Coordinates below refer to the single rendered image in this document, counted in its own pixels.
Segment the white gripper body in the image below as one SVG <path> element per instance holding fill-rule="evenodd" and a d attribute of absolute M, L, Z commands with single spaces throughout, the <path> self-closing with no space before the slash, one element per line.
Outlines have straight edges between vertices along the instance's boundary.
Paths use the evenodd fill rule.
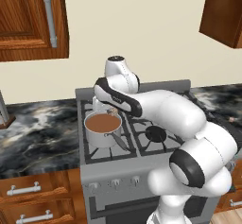
<path fill-rule="evenodd" d="M 100 102 L 96 96 L 93 97 L 93 110 L 95 112 L 105 112 L 107 110 L 107 106 Z"/>

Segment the steel saucepan with hot chocolate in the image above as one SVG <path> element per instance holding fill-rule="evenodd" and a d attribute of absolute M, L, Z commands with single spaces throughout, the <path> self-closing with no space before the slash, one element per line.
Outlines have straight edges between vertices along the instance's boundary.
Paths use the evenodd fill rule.
<path fill-rule="evenodd" d="M 129 150 L 121 139 L 122 119 L 119 115 L 92 112 L 85 118 L 84 127 L 91 146 L 109 148 L 118 145 L 125 151 Z"/>

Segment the grey stove with hob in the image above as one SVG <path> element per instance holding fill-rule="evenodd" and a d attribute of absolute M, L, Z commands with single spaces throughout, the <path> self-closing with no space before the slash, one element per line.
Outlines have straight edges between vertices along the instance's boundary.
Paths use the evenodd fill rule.
<path fill-rule="evenodd" d="M 238 150 L 242 147 L 242 132 L 218 114 L 209 113 L 190 91 L 189 80 L 175 80 L 139 84 L 141 93 L 167 90 L 180 95 L 201 108 L 209 122 L 226 129 L 237 142 Z M 158 197 L 154 195 L 147 182 L 150 171 L 169 164 L 171 154 L 184 143 L 183 139 L 158 124 L 118 110 L 122 119 L 121 139 L 129 147 L 128 151 L 115 145 L 109 148 L 91 146 L 86 137 L 85 118 L 93 110 L 93 88 L 82 88 L 76 91 L 78 104 L 78 138 L 80 153 L 80 177 L 85 199 L 87 222 L 89 219 L 89 198 L 95 197 L 96 204 L 119 203 L 141 198 Z M 131 178 L 140 177 L 140 183 L 134 186 Z M 111 186 L 111 180 L 120 179 L 118 189 Z M 98 183 L 98 189 L 91 193 L 89 184 Z"/>

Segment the wooden drawer front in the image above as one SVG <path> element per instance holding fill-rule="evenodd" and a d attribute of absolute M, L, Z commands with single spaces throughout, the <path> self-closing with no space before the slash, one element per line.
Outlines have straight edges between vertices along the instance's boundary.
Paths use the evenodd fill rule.
<path fill-rule="evenodd" d="M 216 213 L 229 211 L 236 208 L 242 208 L 241 206 L 231 207 L 230 206 L 230 199 L 234 202 L 242 200 L 242 165 L 239 164 L 235 167 L 232 173 L 233 185 L 231 190 L 223 195 L 218 205 L 216 206 Z"/>
<path fill-rule="evenodd" d="M 26 217 L 44 215 L 50 210 L 53 218 L 26 224 L 67 224 L 76 219 L 74 204 L 69 198 L 30 201 L 20 204 L 11 204 L 0 208 L 0 224 L 15 224 L 20 215 Z"/>
<path fill-rule="evenodd" d="M 42 187 L 41 191 L 16 196 L 7 195 L 7 191 L 12 185 L 15 185 L 17 189 L 25 188 L 33 186 L 35 181 Z M 76 193 L 82 193 L 78 168 L 0 180 L 0 202 L 73 195 Z"/>

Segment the grey stand on wooden base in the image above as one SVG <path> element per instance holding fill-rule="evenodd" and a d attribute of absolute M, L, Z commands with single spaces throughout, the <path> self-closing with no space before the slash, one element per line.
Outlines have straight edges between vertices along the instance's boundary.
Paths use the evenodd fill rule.
<path fill-rule="evenodd" d="M 0 91 L 0 129 L 7 129 L 15 119 L 16 117 L 13 114 L 9 114 Z"/>

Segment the grey oven door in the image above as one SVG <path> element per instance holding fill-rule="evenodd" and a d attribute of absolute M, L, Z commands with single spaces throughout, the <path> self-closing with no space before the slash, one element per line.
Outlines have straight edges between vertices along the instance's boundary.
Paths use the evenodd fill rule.
<path fill-rule="evenodd" d="M 184 206 L 185 215 L 192 221 L 193 224 L 209 224 L 218 198 L 204 198 L 192 196 L 188 199 Z M 104 210 L 111 207 L 112 204 L 105 203 L 100 207 L 96 205 L 98 210 Z M 140 211 L 131 211 L 124 214 L 109 215 L 97 219 L 90 218 L 90 204 L 89 204 L 89 219 L 88 224 L 146 224 L 148 217 L 157 208 L 146 208 Z"/>

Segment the wooden wall cupboard door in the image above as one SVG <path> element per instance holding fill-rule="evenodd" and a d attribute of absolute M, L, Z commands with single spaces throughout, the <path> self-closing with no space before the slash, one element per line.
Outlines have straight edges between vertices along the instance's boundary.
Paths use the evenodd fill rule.
<path fill-rule="evenodd" d="M 43 0 L 0 0 L 0 62 L 69 57 L 65 0 L 51 0 L 57 48 L 50 42 Z"/>

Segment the wooden wall cupboard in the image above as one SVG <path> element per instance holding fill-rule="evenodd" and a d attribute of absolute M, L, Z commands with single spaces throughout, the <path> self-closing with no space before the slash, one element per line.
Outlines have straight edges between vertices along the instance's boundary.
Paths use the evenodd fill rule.
<path fill-rule="evenodd" d="M 205 0 L 199 32 L 230 48 L 242 48 L 242 0 Z"/>

